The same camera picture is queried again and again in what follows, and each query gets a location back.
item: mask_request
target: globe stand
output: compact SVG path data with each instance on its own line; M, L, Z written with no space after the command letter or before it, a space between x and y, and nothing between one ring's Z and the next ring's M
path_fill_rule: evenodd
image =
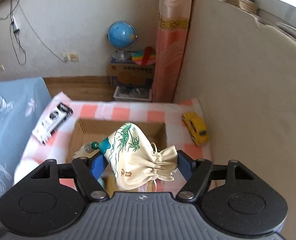
M131 58L131 53L123 49L118 49L112 56L117 60L126 60Z

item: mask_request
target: white cable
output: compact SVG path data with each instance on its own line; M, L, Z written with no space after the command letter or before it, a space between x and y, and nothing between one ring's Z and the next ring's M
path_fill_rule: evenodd
M56 53L54 53L45 43L44 41L39 37L39 35L36 33L35 29L32 27L32 25L30 24L30 21L27 19L25 13L24 13L24 10L21 8L20 4L18 4L18 7L20 8L20 10L22 11L27 23L29 24L30 28L32 29L32 31L35 33L35 35L38 37L38 39L42 42L42 44L52 53L54 54L59 60L61 60L62 62L64 63L67 63L65 62L64 60L62 60Z

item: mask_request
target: yellow toy car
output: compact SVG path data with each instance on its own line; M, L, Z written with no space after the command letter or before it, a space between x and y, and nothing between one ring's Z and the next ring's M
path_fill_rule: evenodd
M184 113L182 120L185 122L195 144L201 146L209 140L206 124L196 112Z

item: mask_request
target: checkered tablecloth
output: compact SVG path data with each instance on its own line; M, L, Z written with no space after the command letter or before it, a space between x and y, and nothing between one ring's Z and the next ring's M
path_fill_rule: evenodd
M43 112L41 118L49 109L63 102L69 105L74 114L65 122L46 145L40 144L36 138L30 137L21 161L18 164L14 184L35 169L47 159L56 159L57 163L65 163L70 138L78 118L94 118L125 122L165 122L167 144L175 145L177 150L183 150L191 158L211 159L209 143L202 148L195 145L181 116L184 112L195 111L203 116L198 99L185 101L181 104L163 103L133 103L133 102L82 102L71 101L62 92L56 95ZM74 188L73 180L62 179L62 184ZM174 173L174 181L158 181L158 191L169 191L176 194L185 184L185 179L179 171Z

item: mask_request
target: gold curtain trim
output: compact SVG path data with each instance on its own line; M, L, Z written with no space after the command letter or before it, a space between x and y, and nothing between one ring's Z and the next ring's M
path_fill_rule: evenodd
M172 18L161 18L159 16L159 27L161 29L176 30L184 29L187 30L189 27L189 18L185 17L172 17Z

